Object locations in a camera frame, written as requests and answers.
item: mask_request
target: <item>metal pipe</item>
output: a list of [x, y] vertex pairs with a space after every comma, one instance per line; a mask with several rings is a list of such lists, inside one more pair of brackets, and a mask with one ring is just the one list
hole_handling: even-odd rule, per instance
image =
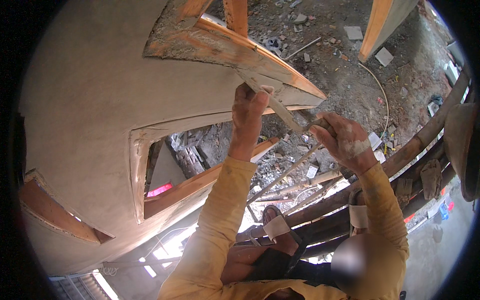
[[66, 275], [65, 277], [67, 277], [67, 280], [68, 282], [70, 282], [70, 284], [72, 285], [72, 287], [77, 291], [77, 293], [80, 295], [80, 297], [82, 297], [83, 300], [86, 300], [85, 297], [82, 295], [82, 293], [79, 291], [79, 289], [77, 288], [77, 286], [73, 283], [73, 280], [70, 278], [69, 275]]

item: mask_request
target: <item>wooden plank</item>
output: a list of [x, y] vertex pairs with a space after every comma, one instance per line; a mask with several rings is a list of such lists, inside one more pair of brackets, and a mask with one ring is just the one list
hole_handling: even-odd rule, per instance
[[374, 0], [372, 12], [360, 48], [359, 60], [365, 62], [393, 33], [419, 0]]
[[78, 221], [63, 207], [43, 191], [35, 180], [30, 180], [19, 191], [20, 201], [26, 210], [57, 230], [69, 233], [76, 238], [89, 242], [100, 243], [93, 228]]
[[[259, 155], [265, 154], [279, 141], [279, 138], [270, 138], [258, 144], [252, 153], [252, 160], [258, 159]], [[145, 198], [144, 219], [148, 219], [159, 212], [175, 205], [183, 199], [191, 196], [195, 192], [216, 182], [222, 169], [222, 164], [218, 164], [205, 172], [202, 172], [181, 184], [157, 195], [155, 197]]]
[[194, 28], [152, 30], [144, 48], [144, 57], [193, 60], [238, 67], [326, 99], [321, 90], [272, 52], [206, 19], [198, 20]]
[[227, 28], [243, 37], [248, 35], [247, 0], [223, 0]]
[[187, 0], [177, 8], [177, 23], [193, 26], [210, 6], [212, 0]]

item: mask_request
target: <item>rubble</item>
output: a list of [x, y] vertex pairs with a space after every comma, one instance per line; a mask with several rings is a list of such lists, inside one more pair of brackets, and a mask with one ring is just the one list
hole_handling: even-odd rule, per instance
[[361, 33], [361, 28], [359, 26], [344, 26], [343, 29], [347, 32], [348, 39], [363, 40], [363, 34]]

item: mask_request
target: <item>wooden post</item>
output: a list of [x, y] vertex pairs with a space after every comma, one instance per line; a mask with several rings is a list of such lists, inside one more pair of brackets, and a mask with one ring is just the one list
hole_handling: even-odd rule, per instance
[[223, 0], [227, 28], [247, 37], [247, 0]]
[[419, 0], [374, 0], [368, 27], [360, 48], [359, 60], [365, 62], [405, 20]]

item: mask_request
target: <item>white cable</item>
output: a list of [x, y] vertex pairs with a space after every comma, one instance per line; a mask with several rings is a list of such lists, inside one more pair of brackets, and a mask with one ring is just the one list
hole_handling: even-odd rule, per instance
[[312, 42], [308, 43], [306, 46], [303, 46], [302, 48], [300, 48], [299, 50], [295, 51], [293, 54], [283, 58], [281, 57], [280, 55], [278, 57], [280, 57], [281, 60], [287, 60], [289, 59], [290, 57], [294, 56], [295, 54], [299, 53], [300, 51], [304, 50], [305, 48], [307, 48], [308, 46], [310, 46], [311, 44], [315, 43], [316, 41], [322, 39], [322, 37], [318, 37], [317, 39], [313, 40]]

